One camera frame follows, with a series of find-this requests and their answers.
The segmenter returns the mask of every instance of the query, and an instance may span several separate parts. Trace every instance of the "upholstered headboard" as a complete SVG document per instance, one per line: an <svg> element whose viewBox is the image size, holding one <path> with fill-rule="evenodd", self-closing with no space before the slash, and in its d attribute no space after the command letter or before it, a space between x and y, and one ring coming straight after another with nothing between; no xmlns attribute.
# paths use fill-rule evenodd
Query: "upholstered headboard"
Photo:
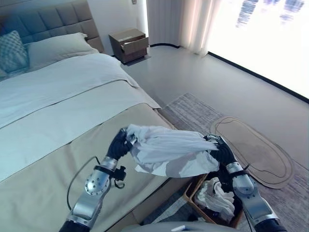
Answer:
<svg viewBox="0 0 309 232"><path fill-rule="evenodd" d="M16 15L0 16L0 34L17 30L23 43L82 32L99 52L103 44L86 0L44 7Z"/></svg>

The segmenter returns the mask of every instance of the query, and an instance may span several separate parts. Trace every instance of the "wooden basket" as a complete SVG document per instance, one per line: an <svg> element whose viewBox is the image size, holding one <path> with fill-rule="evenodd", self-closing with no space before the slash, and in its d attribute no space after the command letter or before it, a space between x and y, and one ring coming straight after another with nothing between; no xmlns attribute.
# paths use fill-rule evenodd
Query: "wooden basket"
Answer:
<svg viewBox="0 0 309 232"><path fill-rule="evenodd" d="M193 179L193 181L189 184L188 188L183 194L183 197L189 202L189 204L206 220L208 223L218 224L218 225L224 225L232 228L236 228L237 224L239 223L239 220L241 218L241 215L243 213L243 210L241 209L240 212L233 217L231 222L228 224L224 220L216 217L212 217L207 215L202 209L200 209L193 201L193 197L198 191L199 187L202 185L202 183L207 178L207 174L200 175L197 178Z"/></svg>

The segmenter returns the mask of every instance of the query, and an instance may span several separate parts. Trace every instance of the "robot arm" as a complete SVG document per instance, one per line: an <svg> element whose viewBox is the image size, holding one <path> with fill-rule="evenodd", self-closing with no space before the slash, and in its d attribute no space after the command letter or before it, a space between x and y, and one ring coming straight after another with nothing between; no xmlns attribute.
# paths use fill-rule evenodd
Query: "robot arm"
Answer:
<svg viewBox="0 0 309 232"><path fill-rule="evenodd" d="M125 167L116 169L118 160L134 145L136 139L126 141L126 130L121 129L112 141L104 160L94 167L87 178L84 192L70 211L60 232L88 232L102 208L102 201L111 187L111 178L124 180Z"/></svg>
<svg viewBox="0 0 309 232"><path fill-rule="evenodd" d="M205 137L207 141L214 142L218 151L211 151L211 155L223 164L233 181L233 191L241 200L250 223L257 232L286 232L280 224L279 218L268 202L261 197L256 183L243 170L235 156L221 136L210 134Z"/></svg>

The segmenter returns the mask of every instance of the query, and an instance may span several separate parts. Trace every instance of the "beige oval mat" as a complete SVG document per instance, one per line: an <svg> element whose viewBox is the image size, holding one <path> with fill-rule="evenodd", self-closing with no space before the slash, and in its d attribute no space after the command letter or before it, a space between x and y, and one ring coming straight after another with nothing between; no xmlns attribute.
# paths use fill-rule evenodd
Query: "beige oval mat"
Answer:
<svg viewBox="0 0 309 232"><path fill-rule="evenodd" d="M278 145L234 117L222 117L211 125L211 133L225 138L237 160L261 184L280 189L293 177L289 155Z"/></svg>

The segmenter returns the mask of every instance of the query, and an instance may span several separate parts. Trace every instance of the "window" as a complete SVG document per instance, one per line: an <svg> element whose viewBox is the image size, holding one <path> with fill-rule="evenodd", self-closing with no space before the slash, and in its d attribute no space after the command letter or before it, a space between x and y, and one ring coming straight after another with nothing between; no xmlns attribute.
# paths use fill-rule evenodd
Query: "window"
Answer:
<svg viewBox="0 0 309 232"><path fill-rule="evenodd" d="M209 51L309 98L309 0L222 0Z"/></svg>

